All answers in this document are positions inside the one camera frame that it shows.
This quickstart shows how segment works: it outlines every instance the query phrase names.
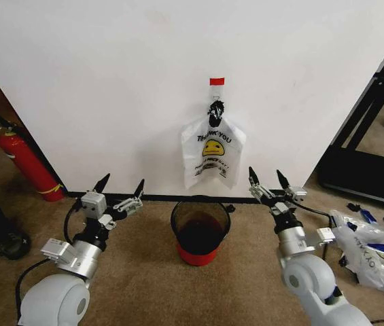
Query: trash can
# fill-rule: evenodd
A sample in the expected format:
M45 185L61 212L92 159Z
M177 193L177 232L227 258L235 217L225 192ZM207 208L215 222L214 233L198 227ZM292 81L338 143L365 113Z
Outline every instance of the trash can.
M193 266L213 261L227 236L231 219L226 207L214 202L179 202L171 215L180 257Z

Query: smiley face print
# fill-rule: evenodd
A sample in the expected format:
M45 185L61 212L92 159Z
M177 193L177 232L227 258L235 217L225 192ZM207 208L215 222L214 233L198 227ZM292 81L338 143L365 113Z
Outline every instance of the smiley face print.
M218 141L215 141L213 139L210 139L205 143L204 150L203 150L203 156L207 155L219 155L222 156L225 154L225 149L222 146L221 143Z

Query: beige carpet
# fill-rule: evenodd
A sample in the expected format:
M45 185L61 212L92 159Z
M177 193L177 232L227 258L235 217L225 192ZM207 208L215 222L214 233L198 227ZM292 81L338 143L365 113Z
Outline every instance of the beige carpet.
M0 96L0 112L11 117ZM328 211L346 211L346 195L320 188L314 175L307 184L306 204ZM382 218L384 208L361 202ZM14 286L19 274L43 259L39 249L52 238L63 238L63 219L72 199L44 202L0 150L0 207L31 235L33 248L19 261L0 257L0 325L15 325ZM175 203L145 202L143 210L120 221L111 232L106 252L90 289L90 306L80 323L89 325L308 325L298 300L281 284L275 257L277 237L273 218L259 205L235 205L232 228L215 261L195 268L177 256L169 218ZM327 221L298 214L307 230ZM79 213L70 233L82 230ZM341 252L332 247L328 261L348 300L370 319L384 318L384 293L357 285L349 271L338 266ZM43 277L57 272L52 264L29 274L25 293Z

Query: plastic bag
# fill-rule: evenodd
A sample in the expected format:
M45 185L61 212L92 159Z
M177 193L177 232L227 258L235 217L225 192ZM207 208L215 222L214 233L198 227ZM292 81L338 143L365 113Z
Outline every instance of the plastic bag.
M338 211L330 213L337 224L332 231L346 256L345 267L357 274L361 285L384 291L384 252L373 248L374 245L384 245L384 227ZM356 230L353 231L347 223L356 225Z
M186 188L213 177L232 188L237 182L245 142L243 131L225 117L218 127L211 127L208 117L186 126L181 133Z

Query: fire extinguisher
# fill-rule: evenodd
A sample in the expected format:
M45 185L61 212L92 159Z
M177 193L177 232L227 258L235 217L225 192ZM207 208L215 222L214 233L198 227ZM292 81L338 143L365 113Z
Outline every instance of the fire extinguisher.
M54 179L29 147L27 137L21 127L11 124L1 116L0 126L6 128L6 132L0 136L0 147L35 186L43 199L55 202L63 198L62 185Z

